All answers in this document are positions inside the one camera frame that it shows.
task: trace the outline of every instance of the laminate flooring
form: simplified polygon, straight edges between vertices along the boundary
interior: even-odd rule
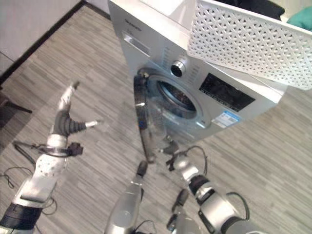
[[[82,143],[84,154],[70,159],[57,185],[57,212],[41,215],[38,226],[44,234],[103,233],[114,203],[144,159],[133,86],[112,23],[84,6],[3,85],[13,102],[34,112],[16,112],[2,129],[1,172],[31,168],[10,142],[44,143],[58,99],[73,80],[81,85],[72,100],[72,118],[102,119],[104,124],[70,137]],[[272,234],[312,233],[312,90],[289,88],[275,108],[198,145],[209,156],[208,177],[221,193],[241,193],[256,224]],[[202,167],[200,151],[190,158]],[[148,169],[137,221],[153,220],[160,234],[169,233],[170,209],[184,187],[176,172],[167,171],[166,160],[158,155]],[[9,189],[1,179],[1,216],[27,172],[9,175],[16,187]],[[243,213],[239,201],[232,201]],[[185,209],[202,226],[191,196]],[[142,231],[153,229],[146,224]]]

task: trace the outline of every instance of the perforated plastic basket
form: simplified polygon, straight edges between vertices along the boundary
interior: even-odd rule
[[[217,1],[196,1],[188,55],[312,88],[312,32]]]

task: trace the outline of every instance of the front-load washing machine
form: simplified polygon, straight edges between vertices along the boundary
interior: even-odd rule
[[[143,148],[149,162],[161,139],[194,142],[274,107],[286,85],[187,55],[190,31],[139,0],[111,0],[111,19],[126,57]]]

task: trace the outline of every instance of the black cable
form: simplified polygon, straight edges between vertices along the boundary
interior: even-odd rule
[[[54,209],[52,212],[50,212],[50,213],[46,213],[46,212],[44,212],[44,211],[42,210],[42,213],[45,214],[46,216],[54,215],[55,212],[58,210],[58,203],[57,203],[57,201],[55,201],[55,199],[54,199],[53,197],[50,198],[50,200],[52,200],[51,204],[48,205],[48,206],[46,206],[46,207],[44,207],[44,208],[45,208],[45,209],[46,209],[46,208],[49,208],[49,207],[51,207],[53,204],[55,204],[55,209]]]
[[[202,153],[203,153],[204,161],[205,161],[205,166],[204,166],[204,172],[203,172],[203,173],[204,173],[204,175],[206,176],[206,175],[207,175],[207,172],[208,172],[208,162],[207,162],[207,156],[206,156],[206,153],[205,153],[204,149],[203,149],[202,147],[198,146],[198,145],[194,145],[194,146],[191,146],[190,148],[188,148],[188,149],[186,150],[186,155],[187,155],[187,153],[188,153],[190,150],[195,149],[195,148],[200,149],[200,150],[202,151]]]
[[[180,152],[178,152],[178,153],[173,154],[173,157],[172,157],[172,159],[171,159],[170,161],[174,162],[174,161],[176,160],[176,158],[179,157],[180,155],[188,156],[187,153],[188,153],[190,150],[195,149],[195,148],[200,149],[200,150],[202,151],[202,153],[203,153],[204,161],[205,161],[203,174],[206,176],[206,175],[207,175],[207,172],[208,172],[208,162],[207,162],[207,158],[208,158],[208,157],[207,157],[207,155],[206,155],[204,149],[203,149],[202,147],[198,146],[198,145],[191,146],[190,148],[188,148],[188,149],[185,150],[185,151],[180,151]]]
[[[242,200],[242,202],[244,204],[245,212],[246,212],[245,220],[249,220],[250,219],[250,210],[249,210],[249,206],[248,206],[247,201],[245,200],[245,198],[243,198],[243,196],[241,194],[236,193],[236,192],[230,192],[230,193],[227,193],[226,195],[227,196],[236,195],[236,196],[238,196]]]
[[[135,234],[136,233],[136,231],[144,224],[144,223],[147,223],[147,222],[151,222],[152,223],[152,225],[153,225],[153,228],[154,228],[154,233],[153,234],[157,234],[157,230],[156,230],[156,227],[155,227],[155,223],[152,221],[152,220],[145,220],[145,221],[143,221],[143,222],[141,222],[137,227],[136,227],[136,229],[133,231],[133,233]]]
[[[21,146],[24,146],[24,147],[28,147],[30,149],[37,149],[39,146],[35,145],[35,144],[27,144],[27,143],[24,143],[22,141],[19,141],[19,140],[14,140],[12,142],[14,148],[21,154],[23,155],[26,159],[28,159],[28,161],[33,165],[33,167],[35,168],[36,167],[36,161],[26,152],[24,151]]]
[[[24,169],[30,172],[30,174],[33,174],[33,172],[28,169],[27,167],[9,167],[8,169],[6,169],[4,171],[3,174],[0,174],[0,177],[4,177],[7,181],[8,181],[8,186],[13,189],[15,186],[14,184],[11,182],[11,177],[7,174],[8,171],[12,170],[12,169]]]

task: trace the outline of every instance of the robotic hand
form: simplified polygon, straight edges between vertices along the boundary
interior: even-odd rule
[[[147,162],[141,161],[135,177],[111,211],[105,234],[144,234],[137,232],[138,228],[135,228],[135,226],[144,195],[142,184],[147,167]]]
[[[249,220],[249,212],[246,211],[246,219],[239,217],[239,213],[229,203],[215,191],[211,182],[199,173],[184,154],[173,154],[171,160],[167,162],[169,170],[177,170],[182,178],[187,182],[188,188],[195,196],[200,209],[198,211],[201,221],[211,234],[265,234]],[[183,205],[187,199],[186,190],[181,191],[175,205],[173,215],[167,225],[167,229],[172,233],[194,233],[201,234],[201,230],[195,222],[189,218],[183,210]]]
[[[36,161],[34,174],[23,182],[0,221],[1,234],[33,233],[42,209],[67,166],[68,157],[82,154],[83,147],[79,143],[67,147],[68,136],[99,124],[96,120],[76,122],[70,118],[70,99],[78,85],[78,82],[73,83],[61,96],[47,143],[37,148],[43,154]]]

